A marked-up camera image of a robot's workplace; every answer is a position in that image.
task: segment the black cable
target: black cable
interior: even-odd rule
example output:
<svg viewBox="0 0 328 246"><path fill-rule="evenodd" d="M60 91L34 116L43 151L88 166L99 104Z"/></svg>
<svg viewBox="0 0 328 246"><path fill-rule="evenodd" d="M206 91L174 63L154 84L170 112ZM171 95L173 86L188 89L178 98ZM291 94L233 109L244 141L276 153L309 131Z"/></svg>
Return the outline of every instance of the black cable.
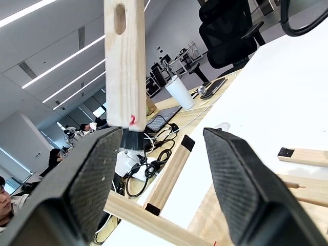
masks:
<svg viewBox="0 0 328 246"><path fill-rule="evenodd" d="M122 195L122 196L124 196L124 188L125 187L125 183L123 183L122 181L120 181L120 184L119 184L119 186L117 187L117 193L118 194L120 194L120 195ZM119 218L117 218L116 217L116 219L117 219L117 225L121 222L121 219L119 219ZM103 240L103 241L98 241L98 235L99 235L99 233L100 232L98 232L97 234L95 234L94 235L94 238L92 239L92 242L94 243L94 244L96 244L96 245L102 245L107 239L108 239L108 237L112 234L112 232L106 237L106 239L105 240Z"/></svg>
<svg viewBox="0 0 328 246"><path fill-rule="evenodd" d="M171 132L175 131L175 127L172 127L171 129ZM130 197L138 197L140 196L146 189L147 187L147 184L148 184L148 180L150 178L152 178L156 172L160 169L160 167L164 164L166 164L166 162L169 160L171 154L172 154L172 149L175 145L175 141L173 139L175 139L177 137L177 133L175 134L175 136L173 138L170 138L170 139L167 139L168 136L166 136L164 138L164 140L162 141L158 141L158 142L155 142L154 144L156 145L156 147L154 147L154 149L157 149L159 147L161 147L163 144L167 143L167 142L173 142L172 146L169 148L169 149L165 149L163 150L162 152L160 152L160 154L158 155L158 158L157 160L151 162L150 164L147 163L147 155L146 155L146 150L144 149L143 153L145 155L145 158L143 160L140 160L140 163L142 163L141 165L138 165L136 167L133 167L129 174L128 174L128 178L127 178L127 181L126 181L126 193L130 196ZM146 177L146 181L145 181L145 184L143 185L143 188L140 192L138 192L137 194L135 195L132 195L130 192L129 192L129 181L130 181L130 178L132 177L132 175L136 172L139 171L140 167L141 166L147 166L146 167L146 170L145 170L145 177Z"/></svg>

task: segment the wooden block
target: wooden block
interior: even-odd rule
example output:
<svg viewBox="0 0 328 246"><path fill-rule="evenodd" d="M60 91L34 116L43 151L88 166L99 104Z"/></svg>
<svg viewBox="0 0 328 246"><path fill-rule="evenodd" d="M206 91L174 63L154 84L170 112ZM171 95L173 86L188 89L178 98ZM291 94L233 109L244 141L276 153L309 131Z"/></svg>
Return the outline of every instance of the wooden block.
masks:
<svg viewBox="0 0 328 246"><path fill-rule="evenodd" d="M110 125L146 127L144 0L104 0L106 102Z"/></svg>
<svg viewBox="0 0 328 246"><path fill-rule="evenodd" d="M297 189L289 187L297 200L328 207L328 181L279 174L278 177L284 182L300 186Z"/></svg>
<svg viewBox="0 0 328 246"><path fill-rule="evenodd" d="M328 167L328 151L281 148L278 159L306 165Z"/></svg>
<svg viewBox="0 0 328 246"><path fill-rule="evenodd" d="M147 211L160 215L194 145L194 140L185 135L181 144L176 148L176 152L165 164L157 183L144 204L143 207Z"/></svg>
<svg viewBox="0 0 328 246"><path fill-rule="evenodd" d="M300 202L300 204L328 241L328 208L307 202ZM206 193L203 202L188 226L188 230L207 240L217 241L217 245L233 245L228 224L220 208L213 185Z"/></svg>
<svg viewBox="0 0 328 246"><path fill-rule="evenodd" d="M299 203L328 242L328 208L303 201L300 201Z"/></svg>
<svg viewBox="0 0 328 246"><path fill-rule="evenodd" d="M213 184L190 222L188 230L207 240L216 241L216 245L234 245L231 242L226 217L221 210Z"/></svg>
<svg viewBox="0 0 328 246"><path fill-rule="evenodd" d="M104 211L175 245L213 246L214 244L214 242L209 243L188 230L144 210L135 202L113 191L109 193Z"/></svg>

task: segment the desk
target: desk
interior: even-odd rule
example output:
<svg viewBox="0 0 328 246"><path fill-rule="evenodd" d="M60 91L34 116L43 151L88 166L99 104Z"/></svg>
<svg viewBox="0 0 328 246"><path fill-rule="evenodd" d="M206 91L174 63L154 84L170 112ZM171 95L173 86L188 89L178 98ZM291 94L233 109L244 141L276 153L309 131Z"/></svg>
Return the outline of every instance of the desk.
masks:
<svg viewBox="0 0 328 246"><path fill-rule="evenodd" d="M180 128L185 126L186 124L190 123L188 126L183 127L177 134L177 137L174 139L176 142L175 148L177 146L177 143L181 140L181 138L184 135L190 135L192 131L195 129L195 127L201 122L201 120L204 118L204 116L209 112L209 110L212 108L212 104L219 99L222 94L226 91L226 89L229 87L229 85L232 83L232 81L236 78L236 76L239 74L240 71L237 71L236 73L232 73L231 75L227 75L227 82L224 83L224 85L220 88L220 90L214 94L210 99L203 100L200 99L200 96L197 96L195 98L195 105L188 110L181 109L170 121L169 123L176 123ZM147 117L147 120L151 119L155 114L158 113L158 111L162 109L168 109L171 107L179 106L179 103L174 98L169 98L166 100L163 100L161 102L156 103L157 109L154 111L150 116ZM164 144L161 148L158 148L157 150L153 151L152 153L148 154L148 157L155 157L157 158L160 152L164 149L170 148L172 145L171 142ZM148 183L148 186L150 183L154 180L155 177L150 179L150 182ZM129 191L131 194L137 194L142 187L144 186L144 182L138 180L138 179L131 179L129 181Z"/></svg>
<svg viewBox="0 0 328 246"><path fill-rule="evenodd" d="M199 96L197 96L195 98L195 105L191 109L188 109L188 110L181 109L171 119L170 122L174 122L179 127L183 127L186 124L190 123L193 119L196 118L188 126L184 127L183 129L181 129L178 132L177 137L175 138L176 143L178 143L185 134L186 135L191 134L191 132L195 129L195 127L201 122L201 120L205 117L205 115L212 108L212 106L213 106L212 104L222 96L222 94L226 91L226 89L230 86L230 84L233 82L233 80L236 78L236 76L239 73L240 73L240 71L237 71L235 73L232 73L231 75L227 75L226 76L227 81L219 89L219 91L217 93L215 93L210 99L203 100L203 99L200 99ZM147 117L147 120L151 119L155 114L158 113L158 111L160 111L162 109L167 109L167 108L171 108L171 107L178 106L178 105L179 105L178 102L172 97L169 99L163 100L161 102L158 102L158 103L156 103L157 109L150 116ZM147 156L157 158L162 150L171 147L171 145L172 145L172 143L166 143L161 148L154 150L152 153L148 154ZM131 198L131 200L134 200L135 202L142 205L144 203L143 201L146 199L147 195L151 191L151 188L154 184L153 181L155 178L156 177L153 177L149 180L147 189L141 196L136 197L136 198ZM144 186L144 182L142 182L138 179L135 179L135 178L131 178L129 181L128 189L131 194L137 194L143 188L143 186ZM109 221L108 225L106 226L106 228L99 234L98 240L104 240L109 235L109 233L112 232L116 228L116 226L117 226L116 218L111 219Z"/></svg>
<svg viewBox="0 0 328 246"><path fill-rule="evenodd" d="M221 122L229 122L229 132L244 138L273 172L328 180L328 168L286 163L277 158L281 147L328 149L327 30L328 20L325 20L307 35L283 36L258 49L190 134L196 144L162 210L162 217L183 228L188 228L193 220L212 185L202 130ZM139 204L145 201L148 190ZM326 210L321 217L327 218ZM125 221L104 245L122 242L171 245Z"/></svg>

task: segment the ceiling light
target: ceiling light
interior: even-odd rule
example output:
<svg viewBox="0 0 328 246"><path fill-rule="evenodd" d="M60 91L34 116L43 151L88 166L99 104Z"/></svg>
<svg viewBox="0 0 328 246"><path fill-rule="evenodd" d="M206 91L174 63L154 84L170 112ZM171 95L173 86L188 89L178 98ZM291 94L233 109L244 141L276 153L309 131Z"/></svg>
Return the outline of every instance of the ceiling light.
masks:
<svg viewBox="0 0 328 246"><path fill-rule="evenodd" d="M151 0L148 0L147 4L146 4L146 6L145 6L145 9L143 10L144 12L146 11L146 9L147 9L147 7L148 7L150 1L151 1Z"/></svg>
<svg viewBox="0 0 328 246"><path fill-rule="evenodd" d="M79 77L77 77L75 80L69 82L67 85L65 85L64 87L62 87L60 90L58 90L57 92L53 93L51 96L49 96L47 99L45 99L42 103L46 103L47 101L49 101L51 98L53 98L55 95L57 95L58 93L60 93L61 91L63 91L64 89L66 89L67 87L69 87L71 84L75 83L76 81L78 81L80 78L82 78L83 76L85 76L87 73L91 72L92 70L94 70L96 67L98 67L99 65L101 65L102 63L104 63L106 61L106 58L103 59L101 62L99 62L98 64L96 64L95 66L93 66L92 68L90 68L87 72L81 74Z"/></svg>
<svg viewBox="0 0 328 246"><path fill-rule="evenodd" d="M85 89L87 86L91 85L93 82L95 82L97 79L99 79L101 76L103 76L106 73L103 72L101 75L99 75L97 78L95 78L94 80L92 80L91 82L87 83L86 86L84 86L83 88L79 89L77 92L75 92L73 95L71 95L70 97L68 97L66 100L64 100L61 104L59 104L58 106L54 107L52 110L56 110L57 108L59 108L61 105L63 105L64 103L66 103L69 99L71 99L73 96L75 96L77 93L79 93L80 91L82 91L83 89Z"/></svg>
<svg viewBox="0 0 328 246"><path fill-rule="evenodd" d="M36 77L35 79L31 80L30 82L28 82L27 84L22 86L22 89L27 88L28 86L30 86L31 84L37 82L39 79L43 78L44 76L46 76L48 73L51 73L53 70L59 68L61 65L65 64L66 62L68 62L69 60L73 59L74 57L76 57L77 55L81 54L83 51L89 49L91 46L95 45L96 43L98 43L99 41L103 40L106 37L106 35L101 36L100 38L98 38L97 40L95 40L94 42L92 42L91 44L85 46L83 49L77 51L75 54L71 55L70 57L66 58L65 60L62 60L60 63L58 63L57 65L53 66L51 69L47 70L46 72L44 72L43 74L41 74L40 76Z"/></svg>
<svg viewBox="0 0 328 246"><path fill-rule="evenodd" d="M0 20L0 28L4 27L5 25L7 25L9 23L14 22L15 20L17 20L19 18L22 18L23 16L25 16L29 13L34 12L35 10L38 10L38 9L40 9L40 8L50 4L50 3L53 3L55 1L57 1L57 0L42 0L42 1L40 1L36 4L33 4L30 7L27 7L27 8L15 13L15 14L12 14L11 16Z"/></svg>

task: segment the black hair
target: black hair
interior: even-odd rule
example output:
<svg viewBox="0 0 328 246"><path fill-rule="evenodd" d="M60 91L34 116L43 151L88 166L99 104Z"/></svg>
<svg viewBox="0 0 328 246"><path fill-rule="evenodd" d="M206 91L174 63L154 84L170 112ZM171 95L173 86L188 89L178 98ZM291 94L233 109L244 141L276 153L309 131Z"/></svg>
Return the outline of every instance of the black hair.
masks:
<svg viewBox="0 0 328 246"><path fill-rule="evenodd" d="M57 157L60 149L52 149L49 153L49 159Z"/></svg>
<svg viewBox="0 0 328 246"><path fill-rule="evenodd" d="M0 176L0 186L5 186L5 184L6 184L6 181L5 181L5 179L3 178L3 177L1 177Z"/></svg>
<svg viewBox="0 0 328 246"><path fill-rule="evenodd" d="M80 125L80 131L84 131L87 125L88 124L81 124Z"/></svg>

